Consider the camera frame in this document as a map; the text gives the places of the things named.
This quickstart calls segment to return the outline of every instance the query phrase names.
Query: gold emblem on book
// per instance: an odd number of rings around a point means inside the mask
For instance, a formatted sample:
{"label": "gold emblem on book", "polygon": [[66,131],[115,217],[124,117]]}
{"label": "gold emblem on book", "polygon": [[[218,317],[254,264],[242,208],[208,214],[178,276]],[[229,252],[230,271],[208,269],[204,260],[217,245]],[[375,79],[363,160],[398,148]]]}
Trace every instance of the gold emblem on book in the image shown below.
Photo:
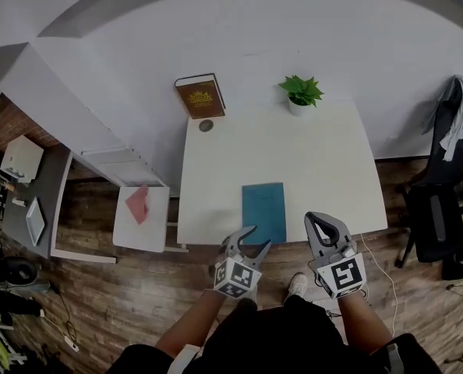
{"label": "gold emblem on book", "polygon": [[208,92],[203,93],[202,91],[191,93],[188,98],[190,104],[195,104],[196,106],[200,107],[203,105],[208,105],[206,103],[210,103],[212,100],[213,98]]}

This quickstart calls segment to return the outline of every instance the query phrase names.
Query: brown book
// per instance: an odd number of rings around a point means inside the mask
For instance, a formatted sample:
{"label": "brown book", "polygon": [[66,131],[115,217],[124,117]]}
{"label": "brown book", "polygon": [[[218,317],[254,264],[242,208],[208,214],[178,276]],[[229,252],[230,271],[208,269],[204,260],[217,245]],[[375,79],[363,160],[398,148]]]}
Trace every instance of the brown book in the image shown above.
{"label": "brown book", "polygon": [[224,116],[223,99],[213,73],[178,79],[175,86],[192,119]]}

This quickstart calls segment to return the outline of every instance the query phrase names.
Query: office chair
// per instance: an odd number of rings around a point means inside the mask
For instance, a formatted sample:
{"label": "office chair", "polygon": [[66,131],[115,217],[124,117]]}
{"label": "office chair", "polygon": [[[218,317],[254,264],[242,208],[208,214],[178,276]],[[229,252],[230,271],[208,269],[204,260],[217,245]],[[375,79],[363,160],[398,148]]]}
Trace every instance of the office chair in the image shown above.
{"label": "office chair", "polygon": [[443,161],[445,150],[440,145],[450,130],[461,98],[461,85],[456,80],[451,98],[438,106],[426,169],[407,183],[411,187],[408,192],[404,185],[397,187],[408,210],[408,215],[401,215],[401,222],[410,228],[405,253],[395,262],[398,268],[404,266],[414,244],[417,258],[423,263],[451,258],[459,250],[463,252],[463,206],[455,192],[455,186],[463,181],[463,140],[458,140],[452,161]]}

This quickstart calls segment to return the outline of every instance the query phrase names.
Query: white marker cube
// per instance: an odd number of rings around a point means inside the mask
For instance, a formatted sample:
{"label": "white marker cube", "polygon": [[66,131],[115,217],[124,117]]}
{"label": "white marker cube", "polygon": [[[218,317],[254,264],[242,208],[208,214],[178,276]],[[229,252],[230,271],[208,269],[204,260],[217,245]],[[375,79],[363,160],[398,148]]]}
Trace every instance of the white marker cube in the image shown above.
{"label": "white marker cube", "polygon": [[315,276],[332,299],[356,292],[366,283],[363,255],[358,253],[336,263],[318,267]]}
{"label": "white marker cube", "polygon": [[232,258],[226,258],[223,262],[217,263],[215,267],[214,290],[235,299],[241,298],[246,292],[254,289],[261,278],[259,271]]}

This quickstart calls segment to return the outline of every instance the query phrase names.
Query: red cloth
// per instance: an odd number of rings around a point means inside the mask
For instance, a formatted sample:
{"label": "red cloth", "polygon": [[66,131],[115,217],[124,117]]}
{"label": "red cloth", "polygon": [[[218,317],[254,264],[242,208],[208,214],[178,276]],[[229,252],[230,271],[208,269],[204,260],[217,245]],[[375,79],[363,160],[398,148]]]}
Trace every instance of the red cloth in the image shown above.
{"label": "red cloth", "polygon": [[147,219],[147,195],[148,187],[142,185],[125,201],[125,204],[128,206],[128,209],[131,211],[132,216],[138,224],[142,224],[145,219]]}

